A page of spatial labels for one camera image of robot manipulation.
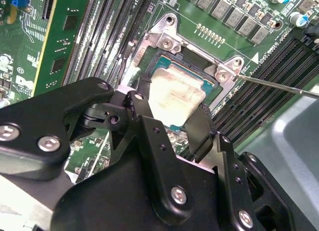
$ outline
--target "silver screw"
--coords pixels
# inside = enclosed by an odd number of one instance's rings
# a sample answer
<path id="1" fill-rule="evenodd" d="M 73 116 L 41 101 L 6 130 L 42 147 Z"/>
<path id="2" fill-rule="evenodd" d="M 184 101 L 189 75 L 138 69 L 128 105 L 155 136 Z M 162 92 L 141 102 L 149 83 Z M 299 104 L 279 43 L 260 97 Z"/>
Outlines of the silver screw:
<path id="1" fill-rule="evenodd" d="M 170 48 L 170 42 L 167 41 L 167 40 L 164 41 L 164 42 L 163 42 L 163 47 L 164 47 L 164 48 Z"/>
<path id="2" fill-rule="evenodd" d="M 143 96 L 142 96 L 141 94 L 135 93 L 134 96 L 135 96 L 137 99 L 143 100 Z"/>
<path id="3" fill-rule="evenodd" d="M 256 158 L 253 156 L 253 155 L 249 155 L 249 158 L 254 161 L 254 162 L 257 162 Z"/>
<path id="4" fill-rule="evenodd" d="M 252 218 L 246 211 L 240 210 L 238 212 L 238 215 L 239 215 L 240 221 L 243 223 L 245 227 L 251 229 L 254 226 Z"/>
<path id="5" fill-rule="evenodd" d="M 230 140 L 225 136 L 223 136 L 223 140 L 226 141 L 227 143 L 230 143 Z"/>
<path id="6" fill-rule="evenodd" d="M 225 81 L 225 80 L 227 80 L 227 76 L 226 76 L 226 74 L 219 74 L 219 75 L 218 75 L 218 79 L 219 79 L 220 81 Z"/>
<path id="7" fill-rule="evenodd" d="M 10 141 L 16 139 L 20 135 L 20 131 L 13 125 L 0 126 L 0 141 Z"/>
<path id="8" fill-rule="evenodd" d="M 103 83 L 103 82 L 99 83 L 98 86 L 100 88 L 104 89 L 104 90 L 108 90 L 109 89 L 108 85 L 106 83 Z"/>
<path id="9" fill-rule="evenodd" d="M 179 187 L 174 186 L 171 189 L 170 195 L 172 196 L 174 201 L 178 203 L 179 205 L 184 205 L 187 201 L 187 196 L 185 191 Z"/>
<path id="10" fill-rule="evenodd" d="M 60 141 L 54 136 L 44 136 L 38 141 L 38 147 L 45 152 L 53 152 L 60 148 Z"/>

